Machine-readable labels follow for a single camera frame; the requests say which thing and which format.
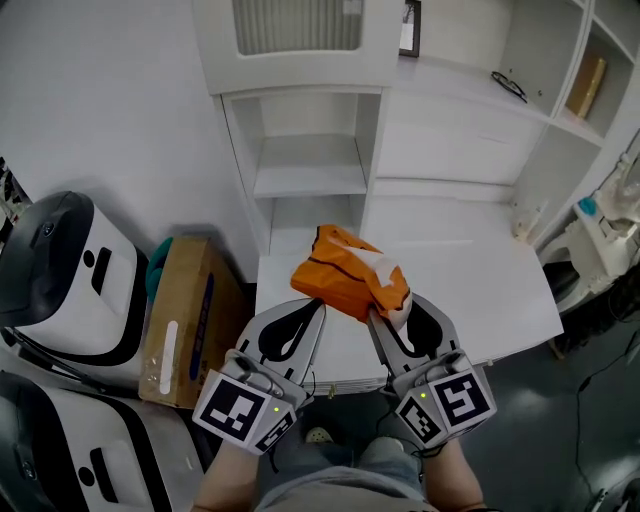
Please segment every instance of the person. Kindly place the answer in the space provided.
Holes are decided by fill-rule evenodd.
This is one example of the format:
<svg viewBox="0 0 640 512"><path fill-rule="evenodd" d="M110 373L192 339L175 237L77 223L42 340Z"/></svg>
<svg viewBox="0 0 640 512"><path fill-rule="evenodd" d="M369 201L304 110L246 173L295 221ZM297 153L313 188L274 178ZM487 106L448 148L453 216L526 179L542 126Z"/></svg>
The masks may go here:
<svg viewBox="0 0 640 512"><path fill-rule="evenodd" d="M277 445L278 471L267 482L261 481L264 471L257 477L260 457L224 441L192 512L495 510L484 505L458 439L421 460L398 439L378 437L354 460L353 451L334 443L326 430L296 437L295 427ZM285 442L296 438L299 443Z"/></svg>

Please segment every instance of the jeans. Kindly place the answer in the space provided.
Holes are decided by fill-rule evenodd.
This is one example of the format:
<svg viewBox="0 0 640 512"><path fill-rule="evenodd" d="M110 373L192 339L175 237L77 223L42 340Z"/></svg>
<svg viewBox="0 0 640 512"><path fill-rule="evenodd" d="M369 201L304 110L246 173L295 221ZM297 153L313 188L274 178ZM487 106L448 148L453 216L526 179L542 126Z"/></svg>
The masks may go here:
<svg viewBox="0 0 640 512"><path fill-rule="evenodd" d="M333 443L283 443L276 447L274 464L278 472L261 468L259 492L263 496L271 489L290 480L316 473L333 466L347 466L372 473L378 473L408 485L424 495L420 482L421 461L405 453L401 444L390 437L374 439L358 460L354 459L353 449ZM269 464L265 455L262 464Z"/></svg>

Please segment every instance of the orange plastic bag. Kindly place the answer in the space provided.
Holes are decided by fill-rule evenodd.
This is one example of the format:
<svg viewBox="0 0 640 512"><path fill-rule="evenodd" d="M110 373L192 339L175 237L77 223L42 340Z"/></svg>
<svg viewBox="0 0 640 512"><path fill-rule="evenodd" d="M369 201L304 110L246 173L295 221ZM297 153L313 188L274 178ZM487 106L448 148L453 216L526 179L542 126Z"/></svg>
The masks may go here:
<svg viewBox="0 0 640 512"><path fill-rule="evenodd" d="M291 286L365 323L371 306L394 325L404 323L411 307L400 267L333 225L318 227L311 256L294 272Z"/></svg>

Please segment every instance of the white shoe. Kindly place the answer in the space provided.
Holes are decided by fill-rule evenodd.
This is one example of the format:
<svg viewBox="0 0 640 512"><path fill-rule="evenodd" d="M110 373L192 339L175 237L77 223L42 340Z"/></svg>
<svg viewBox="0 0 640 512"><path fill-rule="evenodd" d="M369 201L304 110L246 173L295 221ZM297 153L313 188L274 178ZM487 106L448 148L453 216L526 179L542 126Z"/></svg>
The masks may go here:
<svg viewBox="0 0 640 512"><path fill-rule="evenodd" d="M307 432L305 443L333 443L333 437L322 427L315 427Z"/></svg>

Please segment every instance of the cardboard box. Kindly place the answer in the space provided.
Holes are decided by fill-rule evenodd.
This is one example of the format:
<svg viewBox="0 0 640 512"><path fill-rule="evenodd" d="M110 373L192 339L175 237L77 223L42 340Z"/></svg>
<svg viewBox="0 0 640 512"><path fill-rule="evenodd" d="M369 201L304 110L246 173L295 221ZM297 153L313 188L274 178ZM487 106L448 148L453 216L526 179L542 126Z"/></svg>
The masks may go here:
<svg viewBox="0 0 640 512"><path fill-rule="evenodd" d="M144 345L143 400L193 409L210 369L252 316L238 282L207 238L174 238Z"/></svg>

